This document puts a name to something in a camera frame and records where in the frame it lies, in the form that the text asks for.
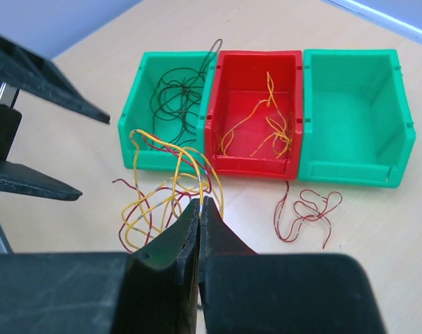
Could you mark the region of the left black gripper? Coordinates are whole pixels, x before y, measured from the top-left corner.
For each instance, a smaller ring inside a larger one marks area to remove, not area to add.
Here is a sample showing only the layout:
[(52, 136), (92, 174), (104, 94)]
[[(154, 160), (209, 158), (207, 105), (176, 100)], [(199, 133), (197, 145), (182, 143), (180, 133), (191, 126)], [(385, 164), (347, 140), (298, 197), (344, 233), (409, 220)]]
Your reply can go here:
[(83, 193), (22, 164), (6, 161), (22, 114), (14, 109), (19, 90), (104, 124), (110, 115), (86, 100), (49, 59), (0, 35), (0, 192), (75, 201)]

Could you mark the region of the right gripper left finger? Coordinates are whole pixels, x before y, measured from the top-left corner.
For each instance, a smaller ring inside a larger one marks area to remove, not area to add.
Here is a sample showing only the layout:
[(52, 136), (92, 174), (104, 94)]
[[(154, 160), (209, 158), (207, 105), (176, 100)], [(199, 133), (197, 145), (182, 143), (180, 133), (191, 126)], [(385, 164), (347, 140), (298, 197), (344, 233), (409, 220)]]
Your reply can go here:
[(0, 255), (0, 333), (194, 333), (199, 203), (135, 253)]

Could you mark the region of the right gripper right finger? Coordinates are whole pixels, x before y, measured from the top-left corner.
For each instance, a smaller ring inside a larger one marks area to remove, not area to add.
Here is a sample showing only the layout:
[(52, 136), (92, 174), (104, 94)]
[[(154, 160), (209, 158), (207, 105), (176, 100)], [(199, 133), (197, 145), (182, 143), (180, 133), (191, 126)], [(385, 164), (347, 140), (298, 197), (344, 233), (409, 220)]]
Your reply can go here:
[(258, 254), (201, 215), (199, 287), (209, 333), (383, 333), (368, 276), (339, 253)]

